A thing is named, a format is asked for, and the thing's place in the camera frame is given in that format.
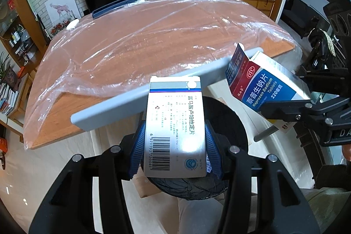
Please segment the small white blue medicine box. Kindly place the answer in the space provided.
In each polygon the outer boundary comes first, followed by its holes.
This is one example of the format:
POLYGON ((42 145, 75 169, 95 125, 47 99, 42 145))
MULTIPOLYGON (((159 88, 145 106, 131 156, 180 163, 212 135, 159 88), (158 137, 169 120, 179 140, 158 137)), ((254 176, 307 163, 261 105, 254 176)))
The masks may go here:
POLYGON ((202 91, 166 97, 146 110, 143 170, 151 178, 206 176, 205 119, 202 91))

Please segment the white curved chair backrest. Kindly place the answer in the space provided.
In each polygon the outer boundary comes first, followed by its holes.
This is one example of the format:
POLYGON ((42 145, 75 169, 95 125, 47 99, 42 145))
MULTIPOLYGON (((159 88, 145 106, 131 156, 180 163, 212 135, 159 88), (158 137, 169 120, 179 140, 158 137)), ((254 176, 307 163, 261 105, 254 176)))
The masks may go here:
POLYGON ((194 96, 215 82, 225 78, 231 56, 224 56, 207 64, 179 72, 169 77, 151 77, 145 86, 123 92, 71 115, 71 123, 84 131, 91 131, 122 120, 131 115, 156 108, 166 97, 194 96))

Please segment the potted plant left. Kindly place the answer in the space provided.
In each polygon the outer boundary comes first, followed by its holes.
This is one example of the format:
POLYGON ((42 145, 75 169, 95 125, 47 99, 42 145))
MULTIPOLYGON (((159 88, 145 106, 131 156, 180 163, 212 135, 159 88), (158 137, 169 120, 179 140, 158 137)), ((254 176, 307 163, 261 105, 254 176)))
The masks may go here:
POLYGON ((8 60, 9 54, 6 57, 4 57, 4 52, 1 52, 1 84, 5 83, 9 86, 10 89, 12 89, 13 91, 17 91, 21 80, 14 72, 8 60))

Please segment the black trash bin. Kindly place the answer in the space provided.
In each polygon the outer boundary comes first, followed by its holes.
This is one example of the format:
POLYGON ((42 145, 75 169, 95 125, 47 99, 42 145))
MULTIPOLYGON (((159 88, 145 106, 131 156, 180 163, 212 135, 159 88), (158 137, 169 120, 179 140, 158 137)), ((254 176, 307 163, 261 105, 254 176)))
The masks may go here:
POLYGON ((206 142, 206 176, 202 178, 151 178, 148 180, 166 194, 185 200, 214 198, 225 192, 229 182, 230 160, 226 150, 235 145, 245 152, 248 141, 245 127, 227 105, 203 97, 206 142))

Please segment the clear plastic table cover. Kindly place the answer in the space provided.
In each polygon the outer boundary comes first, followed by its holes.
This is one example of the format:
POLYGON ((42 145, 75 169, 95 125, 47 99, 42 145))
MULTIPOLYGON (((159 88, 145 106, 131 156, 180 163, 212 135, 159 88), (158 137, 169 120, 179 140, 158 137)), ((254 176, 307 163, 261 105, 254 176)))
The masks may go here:
POLYGON ((297 51, 288 32, 241 0, 140 0, 87 15, 51 41, 36 72, 24 123, 34 149, 80 133, 71 115, 106 98, 226 56, 236 44, 270 57, 297 51))

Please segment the white blue red medicine box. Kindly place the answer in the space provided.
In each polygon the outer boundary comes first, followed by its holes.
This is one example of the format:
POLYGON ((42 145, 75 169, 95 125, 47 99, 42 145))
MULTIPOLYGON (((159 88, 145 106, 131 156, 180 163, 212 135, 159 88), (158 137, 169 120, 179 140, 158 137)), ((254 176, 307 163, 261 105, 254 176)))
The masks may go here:
POLYGON ((309 100, 307 84, 262 52, 248 58, 241 44, 225 71, 231 95, 261 115, 266 102, 309 100))

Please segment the giraffe art print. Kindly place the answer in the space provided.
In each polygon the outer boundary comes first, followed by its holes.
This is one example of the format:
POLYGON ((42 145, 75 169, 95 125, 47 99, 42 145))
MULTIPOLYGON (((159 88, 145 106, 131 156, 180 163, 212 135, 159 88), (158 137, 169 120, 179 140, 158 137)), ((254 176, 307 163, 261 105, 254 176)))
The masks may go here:
POLYGON ((52 24, 49 29, 52 36, 65 29, 71 21, 81 18, 75 0, 47 0, 45 7, 52 24))

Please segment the dark blue cased phone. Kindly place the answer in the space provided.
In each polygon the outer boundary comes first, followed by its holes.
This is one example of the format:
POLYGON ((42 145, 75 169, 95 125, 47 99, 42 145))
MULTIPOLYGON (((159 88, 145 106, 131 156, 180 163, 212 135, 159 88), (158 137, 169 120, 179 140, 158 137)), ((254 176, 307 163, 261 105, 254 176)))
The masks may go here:
POLYGON ((111 2, 109 4, 106 4, 92 12, 92 17, 93 19, 102 17, 105 14, 110 13, 111 11, 114 11, 115 9, 119 9, 125 5, 132 4, 136 2, 137 0, 116 0, 114 2, 111 2))

